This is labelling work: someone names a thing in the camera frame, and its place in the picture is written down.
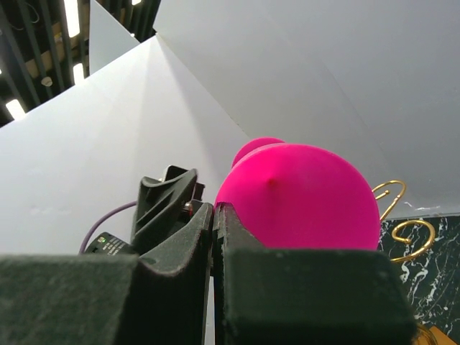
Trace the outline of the magenta wine glass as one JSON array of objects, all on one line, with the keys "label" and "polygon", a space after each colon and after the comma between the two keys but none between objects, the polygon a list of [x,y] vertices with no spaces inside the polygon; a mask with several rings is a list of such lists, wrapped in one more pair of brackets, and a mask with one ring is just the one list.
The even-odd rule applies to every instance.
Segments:
[{"label": "magenta wine glass", "polygon": [[364,176],[320,147],[260,137],[236,154],[215,204],[269,248],[376,250],[380,214]]}]

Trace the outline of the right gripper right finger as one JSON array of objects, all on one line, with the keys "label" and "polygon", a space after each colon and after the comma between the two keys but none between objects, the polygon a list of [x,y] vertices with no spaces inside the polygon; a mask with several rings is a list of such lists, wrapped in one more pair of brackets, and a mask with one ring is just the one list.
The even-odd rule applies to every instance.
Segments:
[{"label": "right gripper right finger", "polygon": [[379,251],[269,249],[216,207],[217,344],[410,344],[417,332],[396,266]]}]

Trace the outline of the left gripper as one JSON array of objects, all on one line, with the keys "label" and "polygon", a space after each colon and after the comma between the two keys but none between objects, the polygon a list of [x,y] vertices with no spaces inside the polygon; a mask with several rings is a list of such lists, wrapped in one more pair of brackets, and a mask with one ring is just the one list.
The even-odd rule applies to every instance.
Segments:
[{"label": "left gripper", "polygon": [[86,254],[114,256],[191,256],[205,236],[204,185],[196,169],[171,165],[162,181],[143,177],[130,242],[109,232],[90,240],[97,228],[118,213],[112,211],[96,222],[84,240]]}]

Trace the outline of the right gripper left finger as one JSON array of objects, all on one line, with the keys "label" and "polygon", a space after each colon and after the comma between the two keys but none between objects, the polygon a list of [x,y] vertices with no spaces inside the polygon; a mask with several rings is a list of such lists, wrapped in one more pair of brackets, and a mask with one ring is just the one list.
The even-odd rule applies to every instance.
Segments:
[{"label": "right gripper left finger", "polygon": [[4,255],[3,344],[202,344],[213,208],[142,256]]}]

